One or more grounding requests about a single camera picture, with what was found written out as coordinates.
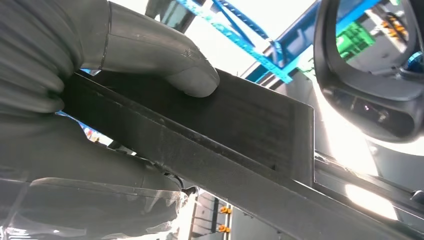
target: black metal panel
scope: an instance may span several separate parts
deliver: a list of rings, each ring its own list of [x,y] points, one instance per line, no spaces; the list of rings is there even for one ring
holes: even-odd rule
[[[313,109],[218,71],[209,97],[193,98],[158,78],[101,72],[93,80],[132,101],[306,185],[313,181]]]

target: orange clip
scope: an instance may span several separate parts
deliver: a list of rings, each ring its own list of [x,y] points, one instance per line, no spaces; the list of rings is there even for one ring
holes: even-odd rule
[[[225,232],[226,229],[227,229],[227,227],[225,225],[219,225],[218,232],[220,232],[220,233]]]
[[[229,233],[230,232],[230,228],[229,227],[226,227],[225,225],[220,225],[218,227],[218,232],[220,232],[220,233],[223,233],[223,232]]]
[[[219,210],[222,214],[230,214],[231,213],[231,208],[228,208],[226,206],[221,207],[221,209]]]

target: metal channel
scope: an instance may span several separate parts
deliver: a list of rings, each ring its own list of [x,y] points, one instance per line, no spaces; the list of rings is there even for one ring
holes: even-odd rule
[[[109,77],[113,77],[121,85],[128,84],[124,83],[126,76],[123,74]],[[234,92],[234,89],[226,89],[231,84],[227,85],[225,82],[241,84],[242,88],[237,89],[241,93],[237,96],[249,106],[249,98],[255,101],[256,96],[266,98],[275,94],[229,74],[220,72],[220,77],[221,86],[218,92]],[[138,76],[137,81],[145,82],[145,79]],[[245,83],[253,85],[254,90],[250,89],[250,85],[243,87]],[[179,104],[178,98],[174,98],[170,92],[155,91],[154,96],[149,96],[150,101],[160,103],[163,99],[171,98],[174,105]],[[400,222],[367,216],[293,180],[289,172],[273,170],[258,160],[240,154],[80,75],[76,74],[67,81],[62,98],[66,113],[295,239],[419,239],[408,232],[408,228],[393,227],[402,226]],[[219,98],[228,100],[220,94],[216,94],[215,99],[211,97],[214,101],[219,101]],[[295,102],[281,95],[278,98],[280,105]],[[185,102],[185,107],[192,108],[193,111],[195,107],[188,102],[196,101],[190,98]],[[213,103],[204,101],[206,102],[202,102],[202,107],[211,108]],[[219,124],[211,119],[202,121],[201,116],[197,116],[196,122],[209,126]],[[214,129],[231,132],[228,128]],[[310,147],[307,141],[303,144],[306,144],[304,147]]]

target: green component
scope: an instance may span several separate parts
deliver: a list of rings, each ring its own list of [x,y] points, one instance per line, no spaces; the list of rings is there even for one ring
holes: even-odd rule
[[[336,44],[340,56],[348,62],[376,42],[373,36],[359,23],[352,22],[337,37]],[[309,78],[315,76],[314,58],[299,61],[297,68]]]
[[[373,36],[356,22],[352,22],[346,27],[337,36],[336,41],[338,52],[345,61],[355,57],[376,42]]]

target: blue rack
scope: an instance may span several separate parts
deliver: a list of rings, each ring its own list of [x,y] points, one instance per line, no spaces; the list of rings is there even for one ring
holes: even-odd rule
[[[226,0],[213,0],[218,8],[224,13],[232,23],[235,31],[231,27],[219,22],[212,12],[202,9],[193,0],[177,0],[193,14],[202,17],[218,31],[229,38],[233,43],[245,50],[254,57],[261,65],[253,70],[246,79],[252,82],[259,82],[265,75],[272,73],[285,83],[290,83],[292,78],[289,73],[293,71],[306,50],[312,46],[315,31],[315,19],[320,1],[317,0],[289,29],[287,29],[277,40],[270,40],[266,33],[257,26],[250,18],[236,9]],[[340,33],[349,24],[361,17],[365,10],[372,8],[380,0],[342,0],[338,10],[337,33]],[[225,12],[229,9],[236,17],[243,20],[257,34],[269,40],[273,49],[271,54],[265,55],[257,52],[249,38],[241,31],[231,17]]]

